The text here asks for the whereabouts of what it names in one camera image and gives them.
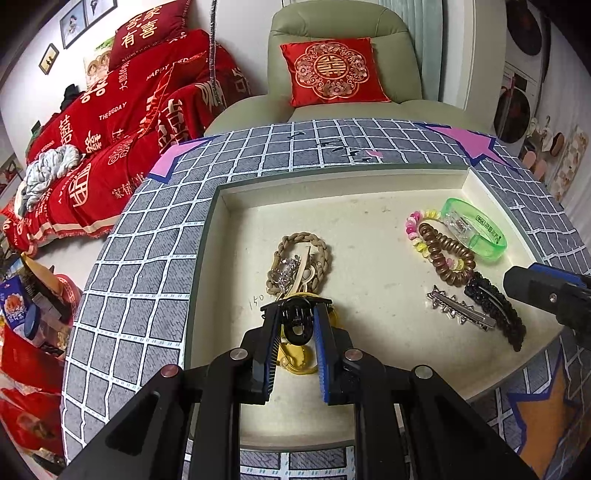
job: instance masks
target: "green plastic wristband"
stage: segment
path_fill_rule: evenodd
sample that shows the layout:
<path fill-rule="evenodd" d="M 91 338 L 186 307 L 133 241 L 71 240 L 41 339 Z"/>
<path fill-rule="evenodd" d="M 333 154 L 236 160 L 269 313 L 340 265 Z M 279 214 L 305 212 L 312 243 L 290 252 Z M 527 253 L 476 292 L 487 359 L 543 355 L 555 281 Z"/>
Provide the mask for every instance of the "green plastic wristband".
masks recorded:
<path fill-rule="evenodd" d="M 507 240 L 495 222 L 469 203 L 447 199 L 441 209 L 441 221 L 453 235 L 476 255 L 498 260 L 507 248 Z"/>

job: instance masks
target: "gray cloth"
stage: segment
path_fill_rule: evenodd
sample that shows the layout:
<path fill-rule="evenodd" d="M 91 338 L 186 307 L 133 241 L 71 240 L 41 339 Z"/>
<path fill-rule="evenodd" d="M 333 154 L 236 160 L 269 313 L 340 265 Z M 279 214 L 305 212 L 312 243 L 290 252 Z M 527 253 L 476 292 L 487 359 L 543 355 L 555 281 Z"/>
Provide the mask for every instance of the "gray cloth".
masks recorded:
<path fill-rule="evenodd" d="M 23 217 L 26 212 L 32 212 L 35 205 L 51 184 L 62 178 L 80 163 L 80 152 L 74 145 L 62 145 L 49 149 L 39 155 L 39 158 L 27 167 L 23 182 L 22 200 L 15 205 L 18 214 Z"/>

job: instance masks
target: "gray tablecloth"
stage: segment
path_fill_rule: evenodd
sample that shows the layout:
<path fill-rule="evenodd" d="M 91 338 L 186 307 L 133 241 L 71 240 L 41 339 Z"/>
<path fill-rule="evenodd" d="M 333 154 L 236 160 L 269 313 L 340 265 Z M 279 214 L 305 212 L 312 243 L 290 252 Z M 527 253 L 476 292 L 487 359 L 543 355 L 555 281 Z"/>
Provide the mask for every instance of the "gray tablecloth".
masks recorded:
<path fill-rule="evenodd" d="M 327 141 L 344 148 L 335 151 L 334 143 L 323 145 Z M 551 265 L 589 273 L 589 253 L 561 206 L 504 147 L 495 149 L 519 172 L 488 159 L 475 169 L 515 216 L 534 249 Z M 455 140 L 412 122 L 313 121 L 221 135 L 186 154 L 168 184 L 154 180 L 142 184 L 90 273 L 74 324 L 62 409 L 69 460 L 161 366 L 183 364 L 196 252 L 217 186 L 358 161 L 402 167 L 469 164 Z M 559 443 L 547 478 L 564 473 L 578 452 L 574 439 L 588 418 L 585 399 L 591 398 L 591 355 L 577 349 L 569 331 L 473 405 L 518 450 L 522 428 L 507 393 L 544 391 L 561 354 L 569 376 L 569 398 L 581 403 L 585 415 L 578 416 Z M 253 480 L 351 479 L 355 474 L 352 447 L 307 453 L 242 452 L 241 464 L 243 477 Z"/>

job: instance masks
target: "floor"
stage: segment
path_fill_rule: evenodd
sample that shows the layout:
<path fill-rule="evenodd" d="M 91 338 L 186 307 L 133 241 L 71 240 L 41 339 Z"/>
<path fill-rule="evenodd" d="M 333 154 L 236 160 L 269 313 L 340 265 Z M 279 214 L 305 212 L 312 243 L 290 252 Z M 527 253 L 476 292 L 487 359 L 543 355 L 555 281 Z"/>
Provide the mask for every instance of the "floor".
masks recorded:
<path fill-rule="evenodd" d="M 54 265 L 55 273 L 67 275 L 78 288 L 84 290 L 88 275 L 105 240 L 106 237 L 86 236 L 58 238 L 41 247 L 35 260 L 47 268 Z"/>

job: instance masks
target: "sofa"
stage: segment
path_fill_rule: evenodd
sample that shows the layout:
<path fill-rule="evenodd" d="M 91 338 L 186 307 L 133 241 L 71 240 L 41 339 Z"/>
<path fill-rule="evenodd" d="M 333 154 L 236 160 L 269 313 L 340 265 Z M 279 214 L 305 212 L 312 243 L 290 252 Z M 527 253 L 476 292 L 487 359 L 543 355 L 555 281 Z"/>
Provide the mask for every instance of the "sofa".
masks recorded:
<path fill-rule="evenodd" d="M 328 38 L 371 38 L 380 83 L 391 102 L 330 103 L 293 108 L 291 76 L 280 45 Z M 413 43 L 404 21 L 381 5 L 354 0 L 315 0 L 288 5 L 273 17 L 268 42 L 268 94 L 241 100 L 205 134 L 269 124 L 335 118 L 391 118 L 489 132 L 464 110 L 425 100 Z"/>

